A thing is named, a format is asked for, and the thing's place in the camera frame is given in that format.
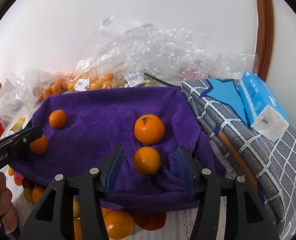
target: purple cloth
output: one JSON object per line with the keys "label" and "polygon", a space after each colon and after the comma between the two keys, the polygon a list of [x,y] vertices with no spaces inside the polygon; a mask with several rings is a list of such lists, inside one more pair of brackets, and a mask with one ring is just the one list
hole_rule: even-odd
{"label": "purple cloth", "polygon": [[[50,113],[57,109],[67,114],[61,130],[48,123]],[[143,147],[134,136],[134,124],[144,114],[159,116],[165,126],[164,137],[152,146],[160,153],[161,168],[150,179],[139,174],[133,164],[135,152]],[[176,162],[179,145],[184,145],[204,168],[225,174],[180,88],[102,89],[51,96],[35,112],[32,124],[43,128],[48,151],[37,156],[29,150],[11,167],[45,186],[59,173],[82,175],[98,167],[116,144],[124,147],[125,160],[115,191],[102,200],[102,207],[151,212],[197,207],[198,203],[185,193]]]}

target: gray checkered blanket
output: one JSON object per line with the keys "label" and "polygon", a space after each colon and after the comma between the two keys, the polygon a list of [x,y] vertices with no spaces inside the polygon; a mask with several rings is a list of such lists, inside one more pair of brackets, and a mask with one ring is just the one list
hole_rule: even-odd
{"label": "gray checkered blanket", "polygon": [[275,143],[249,129],[230,106],[200,94],[209,88],[207,80],[183,82],[182,91],[202,129],[216,143],[237,175],[238,165],[218,138],[220,129],[251,168],[264,190],[264,206],[279,234],[296,209],[296,130],[289,126]]}

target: tissue pack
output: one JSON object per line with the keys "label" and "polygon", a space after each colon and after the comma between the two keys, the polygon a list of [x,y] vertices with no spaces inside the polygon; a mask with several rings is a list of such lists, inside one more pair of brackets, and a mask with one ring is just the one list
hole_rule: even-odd
{"label": "tissue pack", "polygon": [[275,142],[289,127],[287,115],[278,100],[259,77],[248,71],[237,88],[251,128]]}

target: silver screw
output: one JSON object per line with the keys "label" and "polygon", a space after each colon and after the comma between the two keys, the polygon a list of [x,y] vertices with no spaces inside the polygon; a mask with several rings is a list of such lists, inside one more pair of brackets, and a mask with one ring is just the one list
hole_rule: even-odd
{"label": "silver screw", "polygon": [[62,174],[58,174],[56,175],[55,180],[59,181],[59,180],[62,180],[63,178],[64,176]]}
{"label": "silver screw", "polygon": [[203,174],[205,175],[210,175],[211,174],[211,171],[209,169],[202,169],[201,171]]}
{"label": "silver screw", "polygon": [[246,181],[246,179],[242,176],[238,176],[237,177],[238,182],[244,183]]}
{"label": "silver screw", "polygon": [[99,170],[97,168],[92,168],[89,171],[91,174],[97,174],[99,172]]}

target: white label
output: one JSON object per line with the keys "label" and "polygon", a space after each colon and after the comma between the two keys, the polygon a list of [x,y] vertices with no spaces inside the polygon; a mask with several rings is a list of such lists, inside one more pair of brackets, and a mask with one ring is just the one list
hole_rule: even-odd
{"label": "white label", "polygon": [[138,86],[140,84],[150,83],[148,78],[146,78],[144,76],[144,74],[141,72],[137,72],[135,74],[129,74],[129,75],[125,76],[125,79],[128,82],[129,87],[131,87],[131,88]]}
{"label": "white label", "polygon": [[89,79],[79,79],[75,85],[76,91],[87,91],[89,86]]}

